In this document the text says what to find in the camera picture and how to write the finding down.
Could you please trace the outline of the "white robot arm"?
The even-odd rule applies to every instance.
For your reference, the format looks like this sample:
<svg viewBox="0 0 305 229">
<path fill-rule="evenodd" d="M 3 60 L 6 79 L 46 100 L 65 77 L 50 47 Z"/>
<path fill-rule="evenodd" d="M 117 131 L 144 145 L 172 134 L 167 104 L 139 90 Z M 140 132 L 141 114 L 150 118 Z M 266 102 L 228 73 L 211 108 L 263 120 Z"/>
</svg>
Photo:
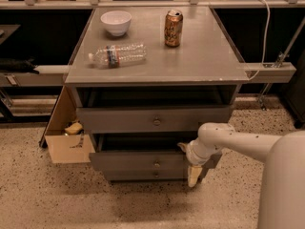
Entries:
<svg viewBox="0 0 305 229">
<path fill-rule="evenodd" d="M 264 164 L 257 229 L 305 229 L 305 132 L 286 135 L 240 133 L 228 123 L 205 123 L 197 138 L 178 146 L 190 162 L 188 185 L 224 148 Z"/>
</svg>

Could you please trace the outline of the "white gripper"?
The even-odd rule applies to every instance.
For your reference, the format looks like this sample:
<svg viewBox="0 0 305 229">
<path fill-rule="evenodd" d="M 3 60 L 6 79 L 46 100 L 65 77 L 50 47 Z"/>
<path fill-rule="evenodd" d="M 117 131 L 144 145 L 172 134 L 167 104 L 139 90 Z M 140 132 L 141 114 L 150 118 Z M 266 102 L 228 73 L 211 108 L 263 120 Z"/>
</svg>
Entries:
<svg viewBox="0 0 305 229">
<path fill-rule="evenodd" d="M 186 157 L 192 164 L 188 167 L 188 186 L 193 188 L 203 170 L 203 165 L 212 155 L 221 153 L 222 147 L 208 143 L 199 137 L 190 143 L 178 142 L 177 146 L 186 153 Z"/>
</svg>

